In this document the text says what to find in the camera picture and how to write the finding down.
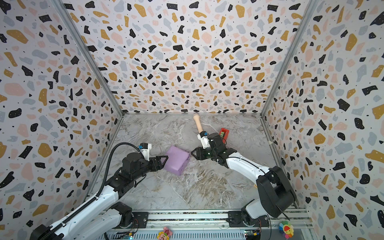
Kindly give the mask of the pink wrapping paper sheet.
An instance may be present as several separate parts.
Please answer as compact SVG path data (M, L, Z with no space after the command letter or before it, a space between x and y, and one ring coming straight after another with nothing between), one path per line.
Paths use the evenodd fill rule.
M168 156L168 159L164 166L164 170L180 176L189 163L190 153L176 146L171 146L166 155Z

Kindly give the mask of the red tape dispenser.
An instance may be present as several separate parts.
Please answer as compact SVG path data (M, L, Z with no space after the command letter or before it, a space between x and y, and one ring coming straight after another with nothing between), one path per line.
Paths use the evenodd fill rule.
M227 130L227 129L225 129L225 128L221 128L221 130L220 130L220 136L221 136L223 142L226 142L226 141L227 141L228 136L229 136L229 133L230 133L229 130Z

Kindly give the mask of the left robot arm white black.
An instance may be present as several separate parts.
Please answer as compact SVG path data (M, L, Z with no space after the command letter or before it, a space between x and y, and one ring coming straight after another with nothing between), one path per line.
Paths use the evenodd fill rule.
M50 226L40 225L31 234L32 240L74 240L83 234L104 234L114 227L137 227L132 208L119 200L135 188L150 172L162 170L168 156L145 159L141 153L130 153L99 191L72 213Z

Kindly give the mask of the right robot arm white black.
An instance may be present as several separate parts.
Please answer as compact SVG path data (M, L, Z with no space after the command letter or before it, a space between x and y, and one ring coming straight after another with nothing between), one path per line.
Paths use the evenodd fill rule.
M241 217L244 222L267 215L277 218L297 201L296 193L280 167L269 168L247 159L235 149L227 148L218 133L209 135L202 131L198 139L202 146L192 151L196 160L210 159L256 184L259 198L242 208Z

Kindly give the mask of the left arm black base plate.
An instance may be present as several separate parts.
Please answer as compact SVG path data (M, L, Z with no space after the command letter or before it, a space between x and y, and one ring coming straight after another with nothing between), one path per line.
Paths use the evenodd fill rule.
M149 212L132 212L124 214L120 221L112 227L118 230L145 229L149 220Z

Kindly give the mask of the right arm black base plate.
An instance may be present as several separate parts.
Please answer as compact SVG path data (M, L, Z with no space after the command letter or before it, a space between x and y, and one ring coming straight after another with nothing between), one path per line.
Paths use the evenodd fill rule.
M229 211L226 222L231 228L263 228L269 227L269 218L267 215L253 219L246 211Z

